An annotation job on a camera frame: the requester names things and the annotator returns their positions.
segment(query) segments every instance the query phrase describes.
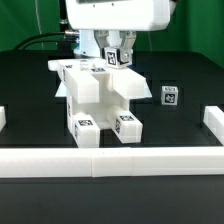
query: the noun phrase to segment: black tabletop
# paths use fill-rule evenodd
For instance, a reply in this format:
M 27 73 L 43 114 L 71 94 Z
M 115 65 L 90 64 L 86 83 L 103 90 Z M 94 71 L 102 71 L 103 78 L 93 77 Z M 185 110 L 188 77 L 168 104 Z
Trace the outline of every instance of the black tabletop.
M 57 52 L 0 54 L 0 105 L 7 126 L 0 147 L 77 147 L 67 128 L 65 98 L 55 98 L 60 80 L 47 61 L 68 58 Z M 206 105 L 224 103 L 224 71 L 197 53 L 138 52 L 131 67 L 143 75 L 152 99 L 132 100 L 130 110 L 143 123 L 140 144 L 131 147 L 220 145 L 203 125 Z M 178 105 L 161 105 L 162 86 L 177 86 Z M 101 131 L 100 147 L 122 146 L 111 130 Z
M 0 105 L 7 126 L 1 147 L 76 147 L 66 127 L 65 100 L 54 97 L 58 78 L 49 59 L 57 52 L 0 54 Z M 197 53 L 139 52 L 132 68 L 146 77 L 152 99 L 133 100 L 131 111 L 144 124 L 141 144 L 220 145 L 202 123 L 205 105 L 223 108 L 224 71 Z M 176 107 L 162 106 L 161 86 L 179 89 Z M 111 131 L 100 147 L 120 146 Z M 1 223 L 224 222 L 223 176 L 36 178 L 0 180 Z

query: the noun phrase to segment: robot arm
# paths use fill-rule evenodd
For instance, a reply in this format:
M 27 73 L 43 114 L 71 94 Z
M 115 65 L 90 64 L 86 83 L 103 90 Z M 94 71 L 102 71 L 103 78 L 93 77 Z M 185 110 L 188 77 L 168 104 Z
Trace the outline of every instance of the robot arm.
M 81 29 L 80 54 L 122 68 L 132 64 L 136 31 L 165 29 L 178 0 L 66 1 L 71 26 Z

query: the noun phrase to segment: cable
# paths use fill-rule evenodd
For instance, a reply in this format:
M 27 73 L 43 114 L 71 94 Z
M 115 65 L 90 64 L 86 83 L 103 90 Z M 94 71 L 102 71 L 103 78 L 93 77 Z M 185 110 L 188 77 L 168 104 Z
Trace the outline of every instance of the cable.
M 35 0 L 35 9 L 36 9 L 36 17 L 37 17 L 37 25 L 39 29 L 39 34 L 42 34 L 42 27 L 40 22 L 40 12 L 39 12 L 39 1 Z
M 21 43 L 19 43 L 17 46 L 15 46 L 14 50 L 19 50 L 20 47 L 29 43 L 32 40 L 40 39 L 40 38 L 43 38 L 43 37 L 60 36 L 60 35 L 64 35 L 64 34 L 65 34 L 64 32 L 54 32 L 54 33 L 43 33 L 43 34 L 39 34 L 39 35 L 36 35 L 36 36 L 32 36 L 32 37 L 29 37 L 26 40 L 22 41 Z
M 27 47 L 33 45 L 33 44 L 40 44 L 40 43 L 60 43 L 60 42 L 71 42 L 75 43 L 73 40 L 40 40 L 40 41 L 33 41 L 31 43 L 26 44 L 24 47 L 21 48 L 21 50 L 25 50 Z

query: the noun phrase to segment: small cube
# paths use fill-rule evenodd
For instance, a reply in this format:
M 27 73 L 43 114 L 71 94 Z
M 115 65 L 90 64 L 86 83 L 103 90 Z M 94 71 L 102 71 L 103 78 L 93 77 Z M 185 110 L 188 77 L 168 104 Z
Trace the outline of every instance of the small cube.
M 178 88 L 176 86 L 162 86 L 162 105 L 177 105 Z

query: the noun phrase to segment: stacked blocks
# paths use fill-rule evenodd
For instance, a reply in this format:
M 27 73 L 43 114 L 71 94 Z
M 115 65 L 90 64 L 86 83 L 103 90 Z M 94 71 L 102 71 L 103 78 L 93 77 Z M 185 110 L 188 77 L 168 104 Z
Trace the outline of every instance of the stacked blocks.
M 112 129 L 122 143 L 141 141 L 143 125 L 129 103 L 151 97 L 144 77 L 108 68 L 103 59 L 49 61 L 49 69 L 66 87 L 68 128 L 79 148 L 98 148 L 103 129 Z

